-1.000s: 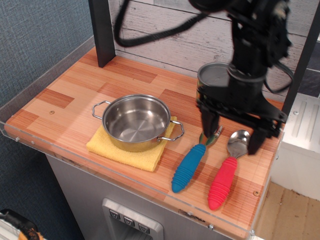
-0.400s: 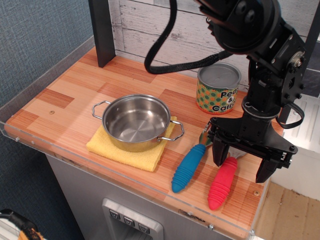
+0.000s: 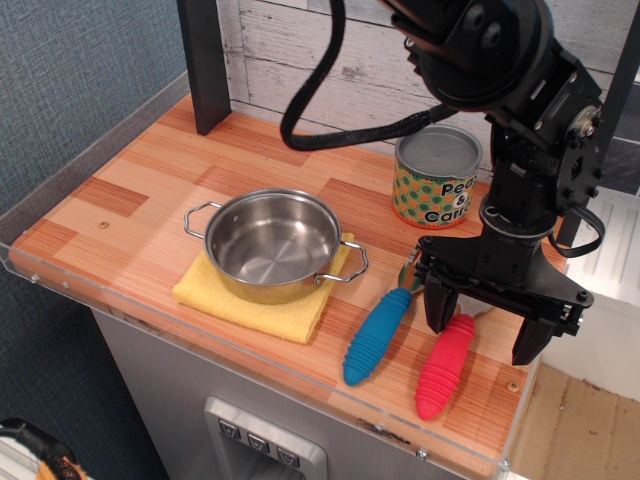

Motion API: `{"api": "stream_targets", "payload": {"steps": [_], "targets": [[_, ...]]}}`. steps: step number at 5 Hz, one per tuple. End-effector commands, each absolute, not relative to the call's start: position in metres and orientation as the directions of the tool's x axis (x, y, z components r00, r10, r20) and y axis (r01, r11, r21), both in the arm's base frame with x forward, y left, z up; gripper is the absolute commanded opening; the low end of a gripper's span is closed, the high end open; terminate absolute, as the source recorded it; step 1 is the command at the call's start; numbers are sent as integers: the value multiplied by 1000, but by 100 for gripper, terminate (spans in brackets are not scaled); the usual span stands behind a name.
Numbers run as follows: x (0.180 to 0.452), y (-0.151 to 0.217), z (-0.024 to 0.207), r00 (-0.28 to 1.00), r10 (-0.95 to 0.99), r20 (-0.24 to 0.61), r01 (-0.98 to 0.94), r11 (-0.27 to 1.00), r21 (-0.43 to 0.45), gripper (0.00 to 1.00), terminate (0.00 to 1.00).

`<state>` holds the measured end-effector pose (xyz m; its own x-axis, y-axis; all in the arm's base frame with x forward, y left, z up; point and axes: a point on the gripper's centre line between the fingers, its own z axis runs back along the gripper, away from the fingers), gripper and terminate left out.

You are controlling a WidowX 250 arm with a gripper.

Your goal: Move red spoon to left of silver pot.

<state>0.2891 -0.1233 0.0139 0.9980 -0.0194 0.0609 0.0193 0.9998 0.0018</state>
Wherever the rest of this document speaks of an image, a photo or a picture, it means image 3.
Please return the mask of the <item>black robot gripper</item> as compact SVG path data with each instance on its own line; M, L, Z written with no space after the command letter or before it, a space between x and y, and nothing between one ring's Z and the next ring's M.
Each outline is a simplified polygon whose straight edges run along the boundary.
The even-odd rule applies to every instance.
M554 237L553 217L516 225L493 207L480 210L480 235L424 236L417 246L418 276L424 285L427 324L440 334L455 315L458 296L469 295L524 317L512 348L512 364L530 364L552 336L576 335L583 311L593 303L584 288L558 272L545 257L547 238L565 258L594 251L594 243L563 248Z

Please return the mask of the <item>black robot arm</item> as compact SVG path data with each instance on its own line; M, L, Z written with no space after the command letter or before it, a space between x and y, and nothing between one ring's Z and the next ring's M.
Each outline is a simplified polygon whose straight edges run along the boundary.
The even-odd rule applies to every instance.
M418 243L428 325L443 331L460 295L517 314L512 361L526 365L553 337L575 334L593 303L541 244L568 214L605 232L587 207L602 176L600 88L555 39L542 1L393 1L390 9L431 94L492 126L481 233Z

